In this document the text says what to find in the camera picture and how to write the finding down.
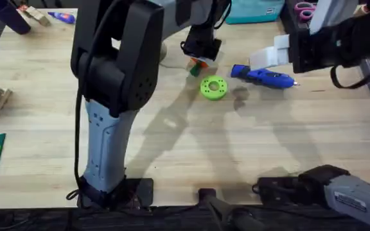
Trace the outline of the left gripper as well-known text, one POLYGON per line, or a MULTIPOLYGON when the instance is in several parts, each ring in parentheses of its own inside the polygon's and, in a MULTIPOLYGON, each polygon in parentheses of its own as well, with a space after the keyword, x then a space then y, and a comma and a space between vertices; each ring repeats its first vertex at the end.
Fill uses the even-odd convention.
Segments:
POLYGON ((185 41, 181 42, 181 49, 185 55, 192 56, 192 61, 200 68, 208 67, 208 64, 217 64, 222 41, 215 38, 214 26, 194 25, 191 27, 185 41))

